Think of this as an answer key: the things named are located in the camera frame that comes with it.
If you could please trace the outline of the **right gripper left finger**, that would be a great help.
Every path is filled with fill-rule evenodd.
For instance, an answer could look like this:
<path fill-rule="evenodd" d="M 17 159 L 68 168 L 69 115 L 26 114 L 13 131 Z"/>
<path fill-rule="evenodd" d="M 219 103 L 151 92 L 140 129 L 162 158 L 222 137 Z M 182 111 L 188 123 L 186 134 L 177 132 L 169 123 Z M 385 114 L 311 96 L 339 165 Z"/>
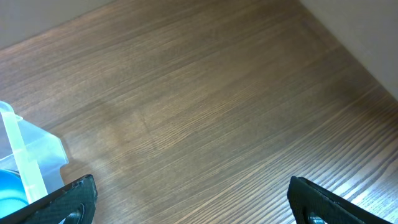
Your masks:
<path fill-rule="evenodd" d="M 1 218 L 2 224 L 92 224 L 98 192 L 94 177 L 84 175 L 38 201 Z"/>

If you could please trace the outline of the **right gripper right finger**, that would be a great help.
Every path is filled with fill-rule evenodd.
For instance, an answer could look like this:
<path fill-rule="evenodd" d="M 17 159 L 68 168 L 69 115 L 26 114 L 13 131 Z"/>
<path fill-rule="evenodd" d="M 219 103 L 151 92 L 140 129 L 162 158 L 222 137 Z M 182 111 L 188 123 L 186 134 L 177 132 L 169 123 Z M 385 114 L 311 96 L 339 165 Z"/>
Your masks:
<path fill-rule="evenodd" d="M 391 224 L 304 177 L 291 177 L 287 198 L 300 224 Z"/>

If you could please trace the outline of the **clear plastic storage container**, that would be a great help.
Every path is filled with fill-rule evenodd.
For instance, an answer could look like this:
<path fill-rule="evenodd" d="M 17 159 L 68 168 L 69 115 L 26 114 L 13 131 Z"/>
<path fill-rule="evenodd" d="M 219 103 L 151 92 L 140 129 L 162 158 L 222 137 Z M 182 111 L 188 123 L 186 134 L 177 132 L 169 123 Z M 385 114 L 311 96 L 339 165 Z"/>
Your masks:
<path fill-rule="evenodd" d="M 1 102 L 1 170 L 19 174 L 29 205 L 64 186 L 60 168 L 67 164 L 58 137 Z"/>

